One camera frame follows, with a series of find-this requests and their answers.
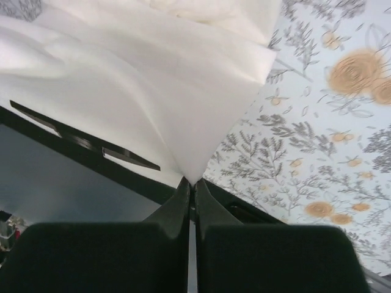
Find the white t shirt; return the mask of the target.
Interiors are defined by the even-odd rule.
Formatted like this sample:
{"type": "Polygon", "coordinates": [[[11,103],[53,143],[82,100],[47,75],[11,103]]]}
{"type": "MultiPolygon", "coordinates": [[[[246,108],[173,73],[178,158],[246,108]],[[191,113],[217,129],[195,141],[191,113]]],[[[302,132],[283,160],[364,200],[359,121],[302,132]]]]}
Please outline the white t shirt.
{"type": "Polygon", "coordinates": [[[280,1],[42,1],[1,16],[1,107],[128,170],[195,184],[265,84],[280,1]]]}

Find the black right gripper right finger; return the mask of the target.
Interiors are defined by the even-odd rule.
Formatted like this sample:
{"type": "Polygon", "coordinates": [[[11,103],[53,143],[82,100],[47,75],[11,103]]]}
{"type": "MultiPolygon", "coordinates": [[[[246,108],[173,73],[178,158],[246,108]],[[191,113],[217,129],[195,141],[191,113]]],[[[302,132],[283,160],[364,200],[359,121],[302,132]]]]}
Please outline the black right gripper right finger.
{"type": "Polygon", "coordinates": [[[199,292],[368,292],[353,245],[334,226],[244,224],[194,188],[199,292]]]}

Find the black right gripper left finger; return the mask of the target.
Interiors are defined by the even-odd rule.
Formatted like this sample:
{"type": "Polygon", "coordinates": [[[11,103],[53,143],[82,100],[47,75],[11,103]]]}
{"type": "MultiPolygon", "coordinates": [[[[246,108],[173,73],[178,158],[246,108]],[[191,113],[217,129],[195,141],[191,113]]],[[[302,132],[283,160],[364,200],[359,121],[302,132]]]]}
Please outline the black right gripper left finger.
{"type": "Polygon", "coordinates": [[[2,292],[186,292],[189,183],[141,222],[38,223],[1,267],[2,292]]]}

